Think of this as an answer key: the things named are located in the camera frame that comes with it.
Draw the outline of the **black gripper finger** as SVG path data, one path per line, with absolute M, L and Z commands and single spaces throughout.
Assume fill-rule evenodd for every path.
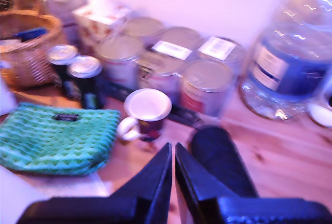
M 211 175 L 180 143 L 175 145 L 175 176 L 194 223 L 225 223 L 219 200 L 238 195 Z
M 114 223 L 167 223 L 172 188 L 172 146 L 156 155 L 111 197 L 119 212 Z

